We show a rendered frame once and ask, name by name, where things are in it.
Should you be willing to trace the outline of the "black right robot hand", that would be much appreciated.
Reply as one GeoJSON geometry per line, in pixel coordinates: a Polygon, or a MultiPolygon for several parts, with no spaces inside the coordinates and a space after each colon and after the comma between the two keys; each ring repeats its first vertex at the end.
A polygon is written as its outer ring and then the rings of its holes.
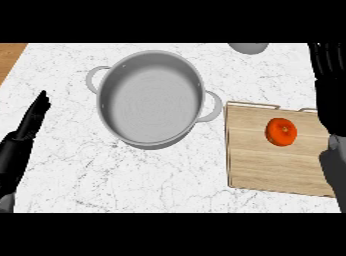
{"type": "Polygon", "coordinates": [[[332,135],[346,137],[346,43],[309,43],[318,117],[332,135]]]}

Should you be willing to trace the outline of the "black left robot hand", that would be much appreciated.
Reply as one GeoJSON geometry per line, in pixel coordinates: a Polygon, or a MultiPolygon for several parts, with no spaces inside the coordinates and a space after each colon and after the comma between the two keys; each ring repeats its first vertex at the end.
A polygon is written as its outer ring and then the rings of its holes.
{"type": "Polygon", "coordinates": [[[20,126],[0,141],[0,199],[17,191],[29,165],[35,138],[51,108],[42,91],[24,114],[20,126]]]}

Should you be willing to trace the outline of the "orange round squash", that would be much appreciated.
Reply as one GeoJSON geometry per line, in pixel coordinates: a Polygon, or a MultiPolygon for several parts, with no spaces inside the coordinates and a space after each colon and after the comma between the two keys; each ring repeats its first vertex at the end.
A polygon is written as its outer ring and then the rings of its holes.
{"type": "Polygon", "coordinates": [[[276,146],[292,145],[298,138],[295,123],[286,118],[273,118],[267,125],[265,136],[276,146]]]}

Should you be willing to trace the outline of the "pale wooden tray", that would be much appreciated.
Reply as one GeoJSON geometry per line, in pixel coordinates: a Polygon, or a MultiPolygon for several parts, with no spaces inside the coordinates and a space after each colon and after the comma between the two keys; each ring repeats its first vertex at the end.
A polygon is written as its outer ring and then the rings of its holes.
{"type": "Polygon", "coordinates": [[[317,109],[284,110],[274,104],[228,101],[224,113],[230,187],[333,197],[318,159],[329,146],[329,132],[317,109]],[[289,146],[267,139],[274,118],[289,119],[298,128],[289,146]]]}

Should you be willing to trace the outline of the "grey metal pot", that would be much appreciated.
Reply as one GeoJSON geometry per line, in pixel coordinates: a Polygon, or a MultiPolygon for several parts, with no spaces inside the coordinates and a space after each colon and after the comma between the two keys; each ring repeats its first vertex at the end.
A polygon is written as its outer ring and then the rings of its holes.
{"type": "Polygon", "coordinates": [[[208,97],[197,68],[178,54],[147,50],[125,57],[113,66],[94,68],[87,87],[97,94],[101,121],[112,134],[131,146],[157,150],[177,144],[200,122],[222,112],[203,113],[208,97]]]}

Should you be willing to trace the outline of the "grey round object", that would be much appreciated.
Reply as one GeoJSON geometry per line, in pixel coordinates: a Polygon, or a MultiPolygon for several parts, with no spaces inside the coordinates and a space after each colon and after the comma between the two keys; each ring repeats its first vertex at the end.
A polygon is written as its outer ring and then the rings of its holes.
{"type": "Polygon", "coordinates": [[[256,55],[267,50],[270,44],[268,43],[231,43],[230,46],[237,52],[247,55],[256,55]]]}

